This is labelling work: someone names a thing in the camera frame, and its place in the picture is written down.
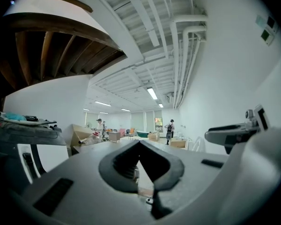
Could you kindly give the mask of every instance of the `white pipe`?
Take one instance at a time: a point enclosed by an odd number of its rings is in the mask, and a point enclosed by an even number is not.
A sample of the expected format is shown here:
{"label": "white pipe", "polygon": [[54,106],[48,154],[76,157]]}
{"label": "white pipe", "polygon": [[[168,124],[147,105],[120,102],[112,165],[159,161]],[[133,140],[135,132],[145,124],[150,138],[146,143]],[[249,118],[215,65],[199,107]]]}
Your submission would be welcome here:
{"label": "white pipe", "polygon": [[159,46],[159,41],[156,32],[154,30],[154,26],[141,0],[130,0],[130,1],[131,4],[134,6],[135,10],[137,11],[138,15],[140,16],[140,19],[143,22],[145,29],[149,34],[153,46],[154,47]]}
{"label": "white pipe", "polygon": [[160,18],[159,18],[156,6],[155,6],[153,0],[147,0],[147,1],[148,1],[149,5],[150,5],[150,8],[151,8],[151,10],[153,12],[153,15],[154,15],[154,18],[156,20],[156,24],[157,24],[157,27],[158,27],[158,30],[159,30],[160,38],[161,38],[161,41],[163,43],[163,50],[164,50],[165,57],[167,59],[169,59],[168,47],[167,47],[167,43],[165,41],[165,36],[164,36],[164,32],[163,32],[163,26],[162,26],[162,24],[160,22]]}
{"label": "white pipe", "polygon": [[168,15],[169,15],[169,18],[170,18],[170,10],[169,10],[169,6],[168,6],[168,3],[167,3],[167,0],[163,0],[163,1],[165,3],[165,7],[167,8]]}
{"label": "white pipe", "polygon": [[174,46],[174,101],[173,101],[173,109],[176,102],[176,93],[177,93],[177,83],[178,83],[178,69],[179,69],[179,45],[178,45],[178,32],[177,26],[175,22],[170,23],[170,30],[173,38],[173,46]]}
{"label": "white pipe", "polygon": [[186,96],[185,93],[187,91],[187,86],[188,86],[188,83],[189,83],[189,78],[191,77],[193,66],[194,66],[194,64],[196,62],[197,53],[199,51],[200,43],[201,43],[201,41],[203,42],[203,40],[201,40],[201,35],[198,34],[198,33],[195,33],[195,34],[198,36],[198,41],[197,41],[197,44],[196,44],[195,52],[194,52],[193,57],[192,57],[192,62],[191,62],[191,65],[190,65],[190,68],[189,68],[189,71],[188,71],[188,75],[187,75],[187,79],[186,79],[186,84],[185,84],[185,88],[184,88],[184,94],[182,96],[182,99],[181,99],[181,102],[179,104],[179,107],[181,106],[181,104],[182,104],[182,102],[184,100],[184,97]]}
{"label": "white pipe", "polygon": [[178,83],[178,67],[179,67],[179,45],[178,45],[178,32],[176,23],[178,22],[205,22],[207,21],[207,16],[205,15],[177,15],[173,18],[173,21],[170,23],[170,30],[172,33],[173,47],[174,47],[174,102],[173,109],[176,102],[176,93],[177,93],[177,83]]}
{"label": "white pipe", "polygon": [[178,77],[181,76],[181,66],[182,66],[182,45],[181,45],[182,40],[179,40],[179,73]]}
{"label": "white pipe", "polygon": [[191,14],[194,14],[194,12],[193,12],[193,0],[189,0],[189,1],[191,3]]}
{"label": "white pipe", "polygon": [[171,8],[171,11],[172,11],[172,17],[174,16],[174,11],[173,11],[173,4],[172,4],[172,0],[170,0],[170,8]]}
{"label": "white pipe", "polygon": [[206,15],[176,15],[174,22],[206,22],[208,17]]}
{"label": "white pipe", "polygon": [[182,52],[181,78],[180,78],[180,86],[179,86],[178,96],[176,99],[175,108],[177,107],[177,104],[178,104],[178,101],[180,98],[185,70],[186,70],[186,62],[187,62],[187,57],[188,57],[187,56],[188,55],[188,45],[189,45],[188,34],[194,33],[194,32],[203,32],[206,30],[207,30],[207,28],[205,26],[189,26],[183,30],[183,52]]}

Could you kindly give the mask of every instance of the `white wall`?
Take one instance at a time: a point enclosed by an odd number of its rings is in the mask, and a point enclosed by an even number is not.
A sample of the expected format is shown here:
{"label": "white wall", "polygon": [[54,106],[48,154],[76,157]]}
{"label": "white wall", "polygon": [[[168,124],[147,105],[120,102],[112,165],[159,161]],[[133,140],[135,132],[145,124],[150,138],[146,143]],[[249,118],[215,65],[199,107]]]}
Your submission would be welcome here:
{"label": "white wall", "polygon": [[131,128],[131,115],[130,113],[118,113],[118,114],[103,114],[99,113],[99,117],[102,121],[105,121],[106,127],[109,129],[125,130]]}
{"label": "white wall", "polygon": [[253,102],[263,105],[272,127],[281,127],[281,58],[270,75],[256,89]]}
{"label": "white wall", "polygon": [[55,120],[67,144],[72,139],[72,124],[84,127],[83,112],[89,75],[42,82],[6,97],[4,111]]}
{"label": "white wall", "polygon": [[[244,122],[245,111],[258,103],[272,124],[281,125],[281,31],[267,46],[255,23],[257,15],[267,18],[266,7],[260,0],[198,1],[209,20],[180,107],[188,136],[195,140],[209,128]],[[207,141],[206,149],[225,154],[223,146]]]}

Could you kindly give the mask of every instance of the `person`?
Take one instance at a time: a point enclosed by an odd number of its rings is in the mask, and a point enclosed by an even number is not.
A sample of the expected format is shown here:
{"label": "person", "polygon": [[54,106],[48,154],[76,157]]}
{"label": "person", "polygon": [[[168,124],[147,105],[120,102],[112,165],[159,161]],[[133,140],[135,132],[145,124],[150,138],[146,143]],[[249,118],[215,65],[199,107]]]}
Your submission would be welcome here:
{"label": "person", "polygon": [[97,121],[98,121],[98,125],[96,127],[96,131],[100,132],[100,137],[101,137],[102,136],[102,132],[103,132],[102,119],[99,118]]}
{"label": "person", "polygon": [[171,132],[172,133],[172,138],[174,137],[174,130],[175,130],[175,126],[174,126],[174,120],[171,119],[170,123],[168,123],[167,125],[164,126],[167,129],[167,133]]}

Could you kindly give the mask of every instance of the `white ceiling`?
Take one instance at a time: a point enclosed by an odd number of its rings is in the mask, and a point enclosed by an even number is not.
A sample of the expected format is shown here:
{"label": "white ceiling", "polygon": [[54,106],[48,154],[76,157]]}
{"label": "white ceiling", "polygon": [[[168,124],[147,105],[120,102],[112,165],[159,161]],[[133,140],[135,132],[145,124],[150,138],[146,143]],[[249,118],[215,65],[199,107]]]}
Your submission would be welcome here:
{"label": "white ceiling", "polygon": [[[169,0],[167,0],[167,3],[170,11],[173,11],[175,15],[190,14],[189,0],[171,1],[172,7],[170,6]],[[166,98],[167,94],[174,92],[174,65],[173,57],[171,56],[172,38],[170,18],[164,0],[153,0],[153,2],[165,33],[167,47],[169,48],[169,59],[165,59],[163,49],[162,55],[158,55],[161,53],[161,49],[158,48],[162,48],[162,42],[154,15],[147,0],[141,0],[141,2],[153,23],[159,39],[160,46],[157,48],[153,47],[148,32],[130,0],[106,0],[106,2],[109,3],[112,9],[122,19],[148,62],[140,62],[137,65],[131,64],[128,69],[116,71],[90,86],[84,108],[94,113],[125,113],[121,108],[131,110],[132,112],[156,110],[160,109],[159,103],[162,103],[165,108],[172,108],[172,103],[168,102]],[[188,25],[190,23],[178,23],[178,34]],[[153,87],[158,100],[151,98],[147,92],[147,88],[149,87]],[[95,101],[110,104],[111,107],[97,104]]]}

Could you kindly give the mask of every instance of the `fluorescent light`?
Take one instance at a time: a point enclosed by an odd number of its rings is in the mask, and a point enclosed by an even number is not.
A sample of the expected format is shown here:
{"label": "fluorescent light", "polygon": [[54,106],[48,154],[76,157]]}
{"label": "fluorescent light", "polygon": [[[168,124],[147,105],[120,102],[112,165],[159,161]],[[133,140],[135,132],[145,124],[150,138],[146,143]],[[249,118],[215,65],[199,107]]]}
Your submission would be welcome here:
{"label": "fluorescent light", "polygon": [[109,105],[109,104],[106,104],[106,103],[100,103],[100,102],[95,102],[95,103],[98,103],[98,104],[102,104],[102,105],[105,105],[105,106],[109,106],[109,107],[111,107],[111,105]]}
{"label": "fluorescent light", "polygon": [[152,97],[154,100],[157,100],[157,96],[156,96],[156,94],[155,94],[153,88],[148,88],[147,90],[148,90],[148,92],[150,93],[151,97]]}

